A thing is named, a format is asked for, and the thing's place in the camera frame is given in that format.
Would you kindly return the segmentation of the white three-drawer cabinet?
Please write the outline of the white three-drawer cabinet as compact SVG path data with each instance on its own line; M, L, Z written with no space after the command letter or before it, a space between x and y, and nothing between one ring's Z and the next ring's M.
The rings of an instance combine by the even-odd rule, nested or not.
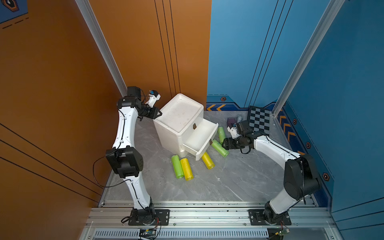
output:
M204 106L199 102L177 94L162 109L162 115L154 120L161 145L180 157L187 155L184 143L194 130L193 125L200 124Z

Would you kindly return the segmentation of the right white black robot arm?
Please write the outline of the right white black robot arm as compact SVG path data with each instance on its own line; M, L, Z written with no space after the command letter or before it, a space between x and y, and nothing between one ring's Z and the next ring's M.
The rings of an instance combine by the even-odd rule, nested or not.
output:
M285 214L306 196L315 193L322 187L322 181L314 158L308 154L293 152L273 141L263 131L254 131L247 121L237 124L235 138L225 138L222 147L226 150L256 150L284 170L282 191L265 205L264 215L277 218Z

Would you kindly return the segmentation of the white drawer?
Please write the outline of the white drawer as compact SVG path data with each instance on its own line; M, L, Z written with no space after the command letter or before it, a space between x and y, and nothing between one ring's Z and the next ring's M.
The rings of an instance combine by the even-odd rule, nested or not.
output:
M215 137L218 127L219 124L206 119L193 123L192 128L188 130L183 139L184 150L193 155L196 161L199 161Z
M167 126L175 133L181 135L191 128L193 124L198 125L202 118L203 112L192 113L177 111L167 116L167 120L164 120L164 124L167 124Z

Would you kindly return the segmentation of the green roll with label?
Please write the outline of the green roll with label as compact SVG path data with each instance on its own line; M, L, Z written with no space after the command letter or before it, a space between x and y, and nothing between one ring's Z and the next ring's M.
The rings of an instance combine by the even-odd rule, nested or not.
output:
M215 139L212 140L211 146L224 158L229 154L229 151L224 149L222 145Z

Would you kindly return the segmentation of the yellow roll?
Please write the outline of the yellow roll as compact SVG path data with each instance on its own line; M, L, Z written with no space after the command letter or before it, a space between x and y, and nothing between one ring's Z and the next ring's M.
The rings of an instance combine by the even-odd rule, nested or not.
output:
M211 159L211 157L209 156L209 154L207 152L205 152L202 156L202 160L203 162L205 163L207 169L212 169L215 167L215 164L213 162L213 160Z
M191 165L189 163L189 160L187 158L181 159L181 166L183 169L184 177L186 181L190 181L194 178Z

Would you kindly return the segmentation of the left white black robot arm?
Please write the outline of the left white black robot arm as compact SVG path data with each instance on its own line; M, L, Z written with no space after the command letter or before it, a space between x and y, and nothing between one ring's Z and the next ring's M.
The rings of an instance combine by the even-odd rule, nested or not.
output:
M138 118L155 119L162 113L155 107L160 95L150 93L143 103L138 97L126 96L118 101L119 125L112 149L106 158L116 175L123 179L134 201L133 215L137 218L155 215L152 199L142 178L144 159L135 148L135 127Z

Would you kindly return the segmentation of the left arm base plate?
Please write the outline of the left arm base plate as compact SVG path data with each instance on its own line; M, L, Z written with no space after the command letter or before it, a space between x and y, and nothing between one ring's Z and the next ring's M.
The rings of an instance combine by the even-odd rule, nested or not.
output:
M133 210L127 221L129 226L168 226L170 210L155 209L154 211Z

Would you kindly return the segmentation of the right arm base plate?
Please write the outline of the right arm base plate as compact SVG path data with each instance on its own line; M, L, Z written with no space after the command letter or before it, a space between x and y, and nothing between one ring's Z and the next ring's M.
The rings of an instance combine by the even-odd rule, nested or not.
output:
M252 226L291 226L291 218L288 212L276 214L272 210L250 209L248 210Z

